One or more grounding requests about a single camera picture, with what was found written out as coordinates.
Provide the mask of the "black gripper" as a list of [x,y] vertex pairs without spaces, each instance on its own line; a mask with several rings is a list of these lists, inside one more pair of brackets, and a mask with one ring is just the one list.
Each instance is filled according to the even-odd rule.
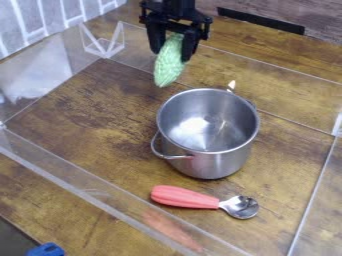
[[181,61],[186,62],[196,50],[197,34],[200,39],[208,38],[212,18],[196,9],[194,0],[141,0],[138,6],[138,22],[146,28],[150,51],[158,53],[166,31],[182,34]]

